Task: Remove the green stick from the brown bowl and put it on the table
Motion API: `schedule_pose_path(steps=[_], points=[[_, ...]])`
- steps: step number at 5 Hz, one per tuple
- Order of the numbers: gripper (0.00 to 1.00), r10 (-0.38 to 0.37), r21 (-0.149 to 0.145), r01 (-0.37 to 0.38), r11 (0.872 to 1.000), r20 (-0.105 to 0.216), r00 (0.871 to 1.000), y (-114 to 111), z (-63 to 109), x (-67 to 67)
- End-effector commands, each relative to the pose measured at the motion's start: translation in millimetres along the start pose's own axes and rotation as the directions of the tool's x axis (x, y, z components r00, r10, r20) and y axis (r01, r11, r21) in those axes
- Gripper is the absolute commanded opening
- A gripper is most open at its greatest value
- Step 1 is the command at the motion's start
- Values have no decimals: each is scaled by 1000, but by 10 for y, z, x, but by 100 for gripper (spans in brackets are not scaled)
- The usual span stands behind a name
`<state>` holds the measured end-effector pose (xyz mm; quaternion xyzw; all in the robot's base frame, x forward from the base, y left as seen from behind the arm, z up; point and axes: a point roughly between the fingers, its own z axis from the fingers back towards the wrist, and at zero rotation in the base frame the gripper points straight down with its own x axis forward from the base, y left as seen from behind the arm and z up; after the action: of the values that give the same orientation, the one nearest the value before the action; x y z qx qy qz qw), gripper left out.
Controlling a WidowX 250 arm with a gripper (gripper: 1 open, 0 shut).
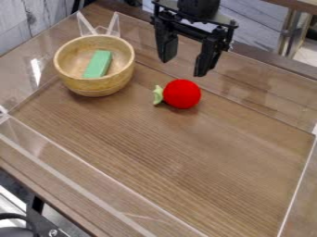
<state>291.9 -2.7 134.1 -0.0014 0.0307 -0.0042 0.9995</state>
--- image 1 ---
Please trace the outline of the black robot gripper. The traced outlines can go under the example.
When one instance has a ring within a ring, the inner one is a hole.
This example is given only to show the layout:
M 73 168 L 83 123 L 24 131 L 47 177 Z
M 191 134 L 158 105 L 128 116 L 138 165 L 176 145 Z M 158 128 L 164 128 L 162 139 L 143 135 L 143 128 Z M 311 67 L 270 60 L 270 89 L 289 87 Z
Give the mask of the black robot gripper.
M 202 42 L 194 76 L 214 69 L 222 51 L 227 51 L 239 24 L 219 12 L 220 0 L 152 0 L 158 57 L 167 63 L 176 55 L 178 35 Z

